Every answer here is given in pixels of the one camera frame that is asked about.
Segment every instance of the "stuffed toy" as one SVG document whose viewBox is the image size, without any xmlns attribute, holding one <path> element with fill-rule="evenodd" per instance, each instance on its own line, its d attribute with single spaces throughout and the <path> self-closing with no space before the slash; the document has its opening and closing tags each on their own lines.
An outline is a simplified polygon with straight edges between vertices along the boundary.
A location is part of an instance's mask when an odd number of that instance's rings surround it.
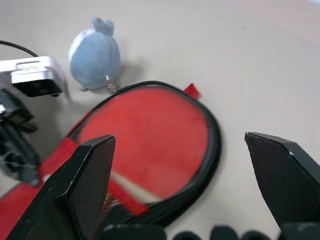
<svg viewBox="0 0 320 240">
<path fill-rule="evenodd" d="M 114 35 L 114 23 L 99 17 L 92 20 L 94 29 L 79 33 L 69 49 L 70 71 L 84 90 L 105 86 L 116 90 L 114 79 L 120 69 L 120 52 Z"/>
</svg>

